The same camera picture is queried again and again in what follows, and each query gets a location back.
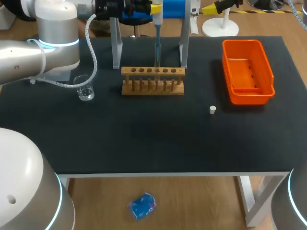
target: blue cylinder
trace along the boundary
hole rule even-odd
[[[186,8],[185,0],[163,0],[163,18],[184,18]],[[127,15],[123,13],[123,18],[128,18]],[[145,13],[134,12],[133,17],[136,18],[152,18],[152,15],[146,15]]]

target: white cable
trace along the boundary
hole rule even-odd
[[[294,7],[293,3],[292,3],[292,0],[288,0],[288,4],[289,6],[291,7],[291,10],[292,10],[292,13],[295,15],[296,19],[298,20],[298,22],[303,26],[303,28],[305,30],[307,30],[307,25],[303,22],[303,20],[299,17],[297,11],[296,11],[296,8]]]
[[[38,47],[40,48],[41,52],[42,52],[42,68],[40,70],[40,73],[38,74],[38,76],[42,75],[44,72],[45,72],[45,68],[46,68],[46,53],[45,53],[45,50],[42,46],[42,44],[40,44],[39,41],[35,40],[35,39],[28,39],[27,42],[31,42],[31,41],[34,41]]]
[[[64,88],[80,88],[80,87],[82,87],[84,85],[87,85],[89,82],[91,82],[94,79],[94,77],[95,77],[95,75],[97,73],[98,64],[97,64],[96,55],[95,55],[94,49],[92,47],[88,31],[89,31],[89,27],[90,27],[90,24],[91,24],[92,20],[94,20],[95,18],[96,18],[96,14],[93,14],[87,20],[87,23],[86,23],[86,26],[85,26],[85,38],[86,38],[87,45],[88,45],[88,47],[90,49],[90,52],[92,54],[93,62],[94,62],[94,70],[93,70],[92,75],[90,76],[90,78],[88,80],[86,80],[85,82],[82,82],[80,84],[75,84],[75,85],[63,84],[63,83],[60,83],[60,82],[57,82],[57,81],[54,81],[54,80],[47,80],[47,79],[41,79],[41,78],[38,78],[37,79],[38,81],[48,82],[50,84],[57,85],[57,86],[64,87]]]

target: wooden floor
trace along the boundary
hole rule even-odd
[[[202,6],[212,2],[202,0]],[[252,8],[244,4],[240,9]],[[212,17],[201,15],[198,18],[199,36],[203,36],[201,25],[209,18]],[[307,84],[307,32],[293,15],[232,14],[230,19],[238,24],[239,35],[283,36],[296,67]],[[163,23],[162,36],[180,36],[180,20],[164,20]],[[123,36],[134,33],[130,26],[121,25],[120,28]],[[0,39],[23,40],[35,35],[36,30],[36,23],[16,20],[11,30],[0,31]],[[151,23],[141,26],[140,31],[143,35],[155,36]],[[255,188],[259,180],[259,177],[252,178]],[[156,198],[157,209],[145,219],[136,222],[126,206],[144,192]],[[76,230],[247,229],[234,177],[75,179],[70,185],[70,194],[76,209]],[[272,230],[270,216],[255,229]]]
[[[75,179],[75,230],[247,230],[234,177]],[[127,204],[144,192],[157,208],[136,221]],[[256,230],[272,230],[268,216]]]

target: small glass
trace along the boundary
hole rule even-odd
[[[85,82],[86,80],[89,79],[89,77],[90,76],[87,74],[79,75],[75,77],[75,79],[73,80],[73,84],[75,85]],[[77,92],[80,100],[84,102],[88,102],[95,97],[92,81],[80,88],[77,88]]]

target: wooden test tube rack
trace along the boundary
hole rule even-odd
[[[185,68],[122,67],[121,74],[125,76],[122,95],[184,95]]]

